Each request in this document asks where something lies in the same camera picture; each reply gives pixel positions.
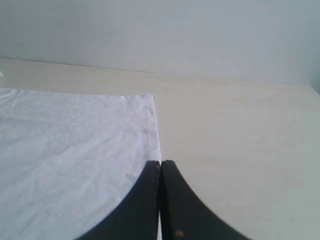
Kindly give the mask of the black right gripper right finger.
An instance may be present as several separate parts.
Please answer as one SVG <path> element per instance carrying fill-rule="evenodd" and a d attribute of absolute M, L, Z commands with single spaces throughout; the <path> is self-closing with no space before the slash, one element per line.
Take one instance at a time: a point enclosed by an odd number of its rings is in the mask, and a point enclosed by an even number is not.
<path fill-rule="evenodd" d="M 172 160 L 161 163 L 159 210 L 164 240 L 248 239 L 199 199 Z"/>

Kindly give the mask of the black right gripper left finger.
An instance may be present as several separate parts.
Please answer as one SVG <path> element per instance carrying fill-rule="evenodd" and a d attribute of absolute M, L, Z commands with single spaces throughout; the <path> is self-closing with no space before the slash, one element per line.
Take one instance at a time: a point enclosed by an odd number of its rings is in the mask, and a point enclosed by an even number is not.
<path fill-rule="evenodd" d="M 156 240 L 160 163 L 147 161 L 132 189 L 101 222 L 80 240 Z"/>

